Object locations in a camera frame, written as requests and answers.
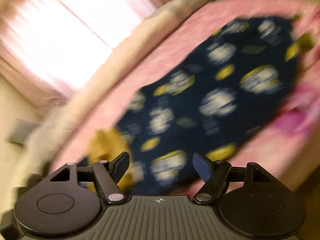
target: silver screw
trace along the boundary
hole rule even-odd
[[[108,199],[111,201],[121,201],[123,200],[123,198],[124,198],[124,195],[119,193],[113,193],[108,196]]]
[[[201,201],[201,202],[204,202],[204,201],[209,201],[212,197],[207,194],[207,193],[201,193],[201,194],[198,194],[196,196],[196,199]]]

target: bed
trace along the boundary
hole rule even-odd
[[[21,160],[24,163],[17,167],[18,173],[39,173],[41,165],[53,159],[53,156],[55,158],[51,171],[67,162],[81,161],[86,156],[89,141],[95,131],[116,124],[140,87],[163,77],[198,44],[235,17],[293,17],[298,14],[300,19],[294,25],[295,35],[299,37],[311,32],[315,43],[314,48],[301,58],[301,68],[305,66],[303,75],[300,75],[293,94],[279,116],[229,160],[233,166],[257,162],[289,188],[296,190],[320,164],[317,151],[320,149],[317,141],[320,129],[316,125],[320,115],[320,6],[299,0],[224,0],[209,2],[203,7],[201,6],[206,3],[203,0],[193,3],[196,6],[188,12],[183,12],[185,7],[179,8],[177,3],[156,11],[146,21],[172,12],[175,18],[166,18],[162,29],[158,28],[151,33],[147,42],[137,39],[140,37],[137,30],[143,30],[138,26],[136,32],[117,48],[110,56],[111,59],[101,66],[84,89],[66,107],[53,113],[44,128],[41,127],[30,137],[29,150]],[[166,34],[161,34],[164,25]],[[128,47],[133,52],[130,51],[131,55],[126,56]],[[115,67],[116,63],[123,64],[119,67],[123,68],[121,71]],[[39,141],[44,137],[43,132],[50,136],[47,135],[39,147]],[[31,159],[35,159],[39,151],[42,151],[42,155],[45,151],[48,157],[36,161],[33,168],[26,167],[26,162],[31,163]],[[12,185],[20,186],[25,182],[26,179],[20,178]],[[202,185],[203,182],[199,180],[183,193],[193,196]]]

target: curtain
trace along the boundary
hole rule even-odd
[[[150,0],[9,0],[0,13],[0,74],[45,115],[155,9]]]

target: yellow pattern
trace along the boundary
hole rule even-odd
[[[212,152],[209,152],[207,154],[207,157],[212,160],[212,161],[217,161],[217,160],[224,160],[236,151],[236,145],[235,144],[229,144],[226,146],[223,146],[221,148],[215,149]]]
[[[266,46],[252,46],[246,45],[242,48],[241,52],[244,54],[254,55],[259,54],[264,51],[267,47]]]
[[[242,31],[246,30],[249,26],[250,26],[249,23],[248,23],[248,22],[245,22],[245,24],[244,24],[244,29],[243,29]]]
[[[279,82],[278,79],[273,79],[273,80],[270,81],[270,85],[272,85],[273,87],[276,86],[276,85],[278,85],[279,83],[280,83],[280,82]]]
[[[143,152],[150,151],[150,150],[156,148],[156,146],[158,145],[159,142],[160,142],[159,136],[151,138],[148,141],[146,141],[144,144],[142,144],[141,151],[143,151]]]
[[[164,85],[158,87],[156,89],[156,91],[153,92],[153,95],[155,97],[158,97],[158,96],[165,94],[167,92],[167,87],[168,87],[168,84],[164,84]]]
[[[311,33],[304,33],[299,39],[298,44],[302,52],[310,51],[314,46]]]
[[[137,103],[136,105],[137,107],[139,107],[139,109],[142,109],[144,107],[144,103]]]
[[[215,36],[215,35],[217,35],[219,32],[221,32],[221,29],[219,29],[219,30],[215,31],[214,33],[212,33],[211,36]]]
[[[291,46],[287,48],[287,52],[285,54],[285,60],[292,59],[297,56],[300,52],[300,46],[297,42],[294,42]]]
[[[193,121],[186,116],[177,119],[176,124],[181,125],[184,128],[192,128],[192,127],[197,126],[196,121]]]
[[[159,162],[159,161],[168,159],[168,158],[170,158],[170,157],[172,157],[172,156],[174,156],[174,155],[177,155],[177,154],[183,154],[183,155],[187,156],[187,154],[186,154],[185,151],[183,151],[183,150],[177,150],[177,151],[169,152],[169,153],[167,153],[166,155],[163,155],[163,156],[160,156],[160,157],[154,159],[154,160],[152,161],[152,163],[156,163],[156,162]]]
[[[234,72],[234,70],[235,70],[235,68],[233,65],[228,65],[216,74],[215,79],[222,80],[222,79],[230,76]]]

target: pink blanket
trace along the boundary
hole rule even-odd
[[[61,150],[52,169],[84,158],[95,131],[114,125],[135,91],[166,75],[196,46],[235,17],[293,17],[295,14],[301,16],[294,26],[295,35],[299,37],[311,31],[316,43],[301,59],[305,67],[312,67],[299,79],[281,114],[230,160],[233,166],[257,162],[279,177],[299,153],[320,114],[320,7],[296,0],[227,0],[202,7],[102,99]],[[193,195],[201,186],[199,181],[188,193]]]

